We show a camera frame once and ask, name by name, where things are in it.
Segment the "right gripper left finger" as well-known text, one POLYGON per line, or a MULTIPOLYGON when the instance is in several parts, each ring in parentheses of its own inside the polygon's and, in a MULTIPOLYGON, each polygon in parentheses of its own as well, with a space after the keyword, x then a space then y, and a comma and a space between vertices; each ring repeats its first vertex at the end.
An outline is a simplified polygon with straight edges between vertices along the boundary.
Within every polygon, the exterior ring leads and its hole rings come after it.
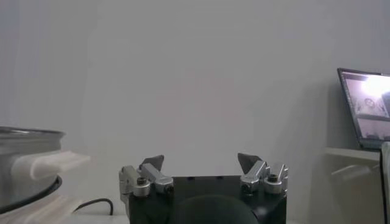
POLYGON ((147 198, 153 190, 162 195, 173 194, 173 177, 161 172, 164 158, 163 155, 146 158, 137 168, 124 166, 119 170, 120 199, 127 210, 131 198, 147 198))

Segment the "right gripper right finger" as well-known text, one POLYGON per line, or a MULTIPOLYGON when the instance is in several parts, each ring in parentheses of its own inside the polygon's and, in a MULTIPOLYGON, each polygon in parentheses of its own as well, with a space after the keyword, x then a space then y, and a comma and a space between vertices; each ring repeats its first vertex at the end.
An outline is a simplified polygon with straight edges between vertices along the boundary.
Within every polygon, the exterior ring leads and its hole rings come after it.
POLYGON ((260 187, 265 193, 278 195, 288 191, 288 167, 275 164, 273 167, 256 155, 238 153, 238 162, 243 170, 240 176, 240 188, 245 194, 258 192, 260 187))

